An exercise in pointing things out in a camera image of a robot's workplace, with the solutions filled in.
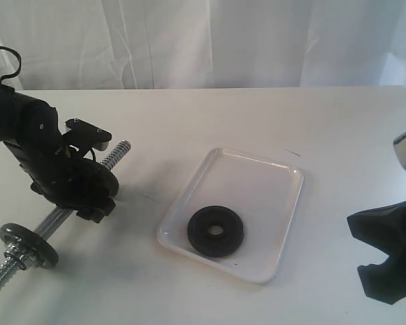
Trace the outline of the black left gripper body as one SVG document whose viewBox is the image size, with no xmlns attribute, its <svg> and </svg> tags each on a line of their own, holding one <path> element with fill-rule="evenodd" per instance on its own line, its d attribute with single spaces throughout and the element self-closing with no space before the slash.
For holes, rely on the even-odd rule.
<svg viewBox="0 0 406 325">
<path fill-rule="evenodd" d="M 64 141 L 58 130 L 21 130 L 5 146 L 32 179 L 31 189 L 63 209 L 81 209 L 87 202 L 89 165 L 101 165 L 88 152 Z"/>
</svg>

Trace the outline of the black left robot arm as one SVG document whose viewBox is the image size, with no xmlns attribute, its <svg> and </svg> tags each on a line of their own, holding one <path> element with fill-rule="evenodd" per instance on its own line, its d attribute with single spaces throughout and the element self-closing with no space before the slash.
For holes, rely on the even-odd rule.
<svg viewBox="0 0 406 325">
<path fill-rule="evenodd" d="M 113 211 L 119 183 L 86 155 L 104 151 L 111 139 L 110 132 L 78 118 L 67 120 L 61 133 L 56 108 L 0 86 L 0 142 L 31 178 L 31 190 L 95 223 Z"/>
</svg>

